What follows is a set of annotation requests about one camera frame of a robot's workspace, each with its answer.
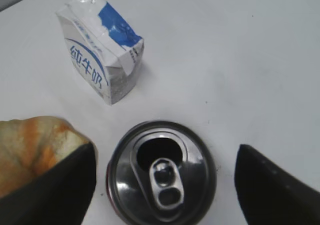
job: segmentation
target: pull tab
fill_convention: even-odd
[[[168,158],[158,158],[149,169],[155,205],[160,210],[173,210],[183,204],[184,187],[176,164]]]

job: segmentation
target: black object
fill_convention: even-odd
[[[185,126],[144,122],[115,149],[106,190],[129,225],[193,225],[214,198],[215,164],[206,145]]]
[[[320,225],[320,193],[249,145],[238,151],[234,183],[249,225]]]
[[[80,225],[95,186],[95,150],[89,143],[0,199],[0,225]]]

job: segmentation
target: crushed carton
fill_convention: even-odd
[[[57,13],[77,71],[111,105],[135,86],[144,40],[105,0],[72,0]]]

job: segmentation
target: can opening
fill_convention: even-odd
[[[140,168],[149,171],[151,164],[159,158],[172,160],[178,167],[182,162],[182,151],[178,143],[170,138],[154,138],[144,142],[138,149],[136,161]]]

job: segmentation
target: white table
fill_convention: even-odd
[[[108,106],[74,69],[56,18],[70,0],[23,0],[0,13],[0,120],[52,115],[96,144],[84,225],[122,225],[105,192],[120,138],[154,119],[194,130],[215,158],[201,225],[244,225],[234,188],[239,144],[320,191],[320,0],[108,0],[145,38],[136,87]]]

